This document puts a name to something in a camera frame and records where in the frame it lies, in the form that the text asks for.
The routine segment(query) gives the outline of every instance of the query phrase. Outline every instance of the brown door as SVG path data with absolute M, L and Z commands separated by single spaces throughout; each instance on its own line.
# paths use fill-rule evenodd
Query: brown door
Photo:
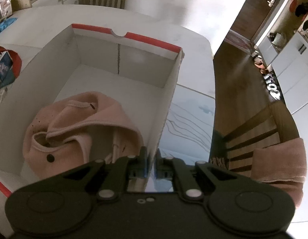
M 251 40 L 274 8 L 267 1 L 271 0 L 246 0 L 231 29 Z

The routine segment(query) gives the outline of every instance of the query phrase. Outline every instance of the white box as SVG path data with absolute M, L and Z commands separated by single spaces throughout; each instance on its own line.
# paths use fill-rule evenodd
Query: white box
M 121 103 L 153 157 L 183 56 L 178 46 L 134 33 L 120 37 L 110 28 L 82 24 L 64 29 L 0 104 L 0 189 L 8 196 L 38 180 L 22 155 L 26 128 L 42 107 L 82 92 L 99 91 Z

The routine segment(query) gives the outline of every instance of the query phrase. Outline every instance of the rug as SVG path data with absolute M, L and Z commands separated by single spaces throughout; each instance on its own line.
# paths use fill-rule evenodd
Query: rug
M 253 43 L 244 36 L 241 36 L 239 33 L 234 32 L 231 29 L 227 33 L 224 41 L 235 46 L 236 48 L 239 48 L 240 50 L 246 52 L 249 55 L 253 51 Z

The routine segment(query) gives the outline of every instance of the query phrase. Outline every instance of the black button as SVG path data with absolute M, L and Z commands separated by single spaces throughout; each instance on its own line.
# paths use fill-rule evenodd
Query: black button
M 50 162 L 50 163 L 53 163 L 54 162 L 54 156 L 52 154 L 48 154 L 47 155 L 47 161 Z

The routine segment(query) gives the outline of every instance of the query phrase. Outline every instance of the wooden floor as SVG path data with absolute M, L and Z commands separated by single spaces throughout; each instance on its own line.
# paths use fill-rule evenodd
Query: wooden floor
M 215 54 L 213 63 L 216 85 L 214 129 L 224 136 L 266 107 L 270 99 L 260 71 L 245 52 L 223 42 Z M 274 122 L 268 120 L 241 136 L 236 142 L 259 135 L 270 130 L 272 126 Z M 275 142 L 279 142 L 279 137 L 273 135 L 255 146 L 262 148 Z M 229 158 L 253 149 L 247 147 L 247 151 L 232 151 Z

